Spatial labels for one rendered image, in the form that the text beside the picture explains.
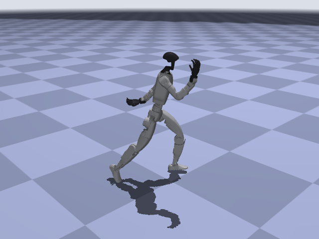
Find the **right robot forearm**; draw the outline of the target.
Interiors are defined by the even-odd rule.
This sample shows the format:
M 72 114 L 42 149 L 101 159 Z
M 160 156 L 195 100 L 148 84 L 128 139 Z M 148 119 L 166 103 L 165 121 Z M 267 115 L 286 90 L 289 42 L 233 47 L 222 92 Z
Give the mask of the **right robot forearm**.
M 181 89 L 181 91 L 179 91 L 176 94 L 176 98 L 177 99 L 182 99 L 183 97 L 185 97 L 186 95 L 189 94 L 190 90 L 195 86 L 195 83 L 197 82 L 197 78 L 193 79 L 193 82 L 191 83 L 190 81 L 186 84 L 186 86 L 184 88 Z

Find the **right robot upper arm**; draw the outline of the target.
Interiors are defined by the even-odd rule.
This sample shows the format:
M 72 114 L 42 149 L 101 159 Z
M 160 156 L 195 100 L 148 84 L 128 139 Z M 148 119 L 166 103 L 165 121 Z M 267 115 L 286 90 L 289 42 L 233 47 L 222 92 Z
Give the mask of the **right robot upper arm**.
M 166 76 L 161 76 L 159 78 L 159 83 L 176 99 L 176 100 L 182 100 L 182 99 L 177 99 L 176 98 L 176 94 L 178 92 L 176 92 L 175 87 L 171 84 L 171 82 L 169 81 L 169 79 Z

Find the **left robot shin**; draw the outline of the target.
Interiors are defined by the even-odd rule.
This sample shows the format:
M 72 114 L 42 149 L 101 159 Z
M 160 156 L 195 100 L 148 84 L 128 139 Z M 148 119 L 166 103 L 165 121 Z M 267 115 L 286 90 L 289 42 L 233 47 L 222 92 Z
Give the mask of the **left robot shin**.
M 183 147 L 184 147 L 184 143 L 185 141 L 182 143 L 182 144 L 176 144 L 174 142 L 174 147 L 173 147 L 173 163 L 172 165 L 173 166 L 176 166 L 177 165 L 177 162 L 179 160 L 179 157 L 182 153 L 182 150 L 183 150 Z

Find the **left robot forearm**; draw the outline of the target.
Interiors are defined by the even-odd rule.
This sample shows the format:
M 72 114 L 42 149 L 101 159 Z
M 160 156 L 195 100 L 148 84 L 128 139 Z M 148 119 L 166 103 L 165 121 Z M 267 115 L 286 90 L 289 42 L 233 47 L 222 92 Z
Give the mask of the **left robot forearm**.
M 141 101 L 148 101 L 154 95 L 153 87 L 146 93 L 142 98 Z

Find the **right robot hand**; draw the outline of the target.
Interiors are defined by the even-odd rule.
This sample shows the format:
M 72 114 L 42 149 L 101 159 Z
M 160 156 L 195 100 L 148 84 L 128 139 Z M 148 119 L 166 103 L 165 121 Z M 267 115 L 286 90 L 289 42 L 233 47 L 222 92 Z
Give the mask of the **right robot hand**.
M 198 74 L 199 68 L 200 68 L 200 61 L 197 59 L 194 59 L 195 62 L 193 60 L 191 60 L 191 61 L 193 62 L 193 68 L 191 67 L 191 65 L 189 65 L 189 67 L 192 71 L 191 72 L 192 75 L 190 76 L 190 82 L 192 83 L 193 79 L 198 77 L 197 74 Z

